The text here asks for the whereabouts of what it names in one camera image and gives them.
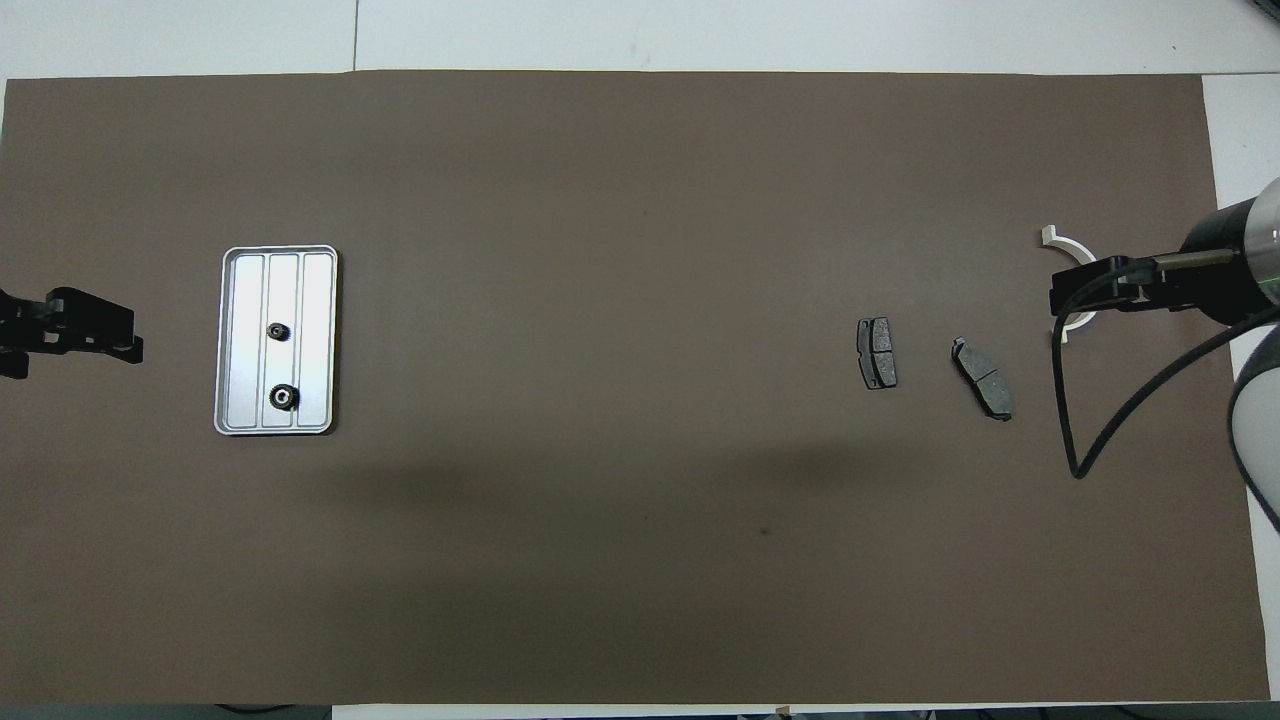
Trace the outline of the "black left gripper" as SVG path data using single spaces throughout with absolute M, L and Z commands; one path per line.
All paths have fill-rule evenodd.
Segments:
M 32 352 L 65 355 L 104 354 L 124 363 L 145 360 L 145 340 L 134 333 L 134 311 L 113 301 L 72 287 L 49 291 L 42 302 L 1 291 L 1 375 L 24 380 L 29 375 L 27 352 L 33 338 L 29 319 L 36 324 Z

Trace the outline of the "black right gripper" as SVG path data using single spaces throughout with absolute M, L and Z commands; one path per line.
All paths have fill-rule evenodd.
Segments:
M 1050 314 L 1055 318 L 1080 313 L 1135 313 L 1197 309 L 1207 318 L 1234 325 L 1263 310 L 1263 292 L 1256 284 L 1244 254 L 1244 236 L 1253 199 L 1220 209 L 1185 237 L 1180 252 L 1230 249 L 1235 258 L 1225 264 L 1165 272 L 1161 282 L 1140 288 L 1129 282 L 1140 274 L 1140 259 L 1110 256 L 1050 278 Z

